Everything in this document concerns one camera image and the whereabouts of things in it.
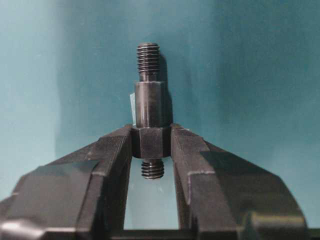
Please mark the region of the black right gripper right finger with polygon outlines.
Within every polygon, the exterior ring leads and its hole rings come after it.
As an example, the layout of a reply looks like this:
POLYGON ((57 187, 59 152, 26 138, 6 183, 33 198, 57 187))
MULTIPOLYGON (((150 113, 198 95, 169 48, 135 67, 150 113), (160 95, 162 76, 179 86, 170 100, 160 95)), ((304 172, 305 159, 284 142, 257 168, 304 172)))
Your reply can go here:
POLYGON ((174 124, 171 158, 181 229, 198 240, 307 240, 295 198, 277 175, 174 124))

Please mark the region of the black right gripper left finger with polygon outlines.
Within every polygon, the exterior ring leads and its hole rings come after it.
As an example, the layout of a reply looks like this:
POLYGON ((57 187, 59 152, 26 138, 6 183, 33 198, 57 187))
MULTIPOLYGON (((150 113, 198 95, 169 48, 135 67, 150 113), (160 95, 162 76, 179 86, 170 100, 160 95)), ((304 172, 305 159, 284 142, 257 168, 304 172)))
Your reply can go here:
POLYGON ((124 227, 131 125, 23 175, 0 203, 3 240, 98 240, 124 227))

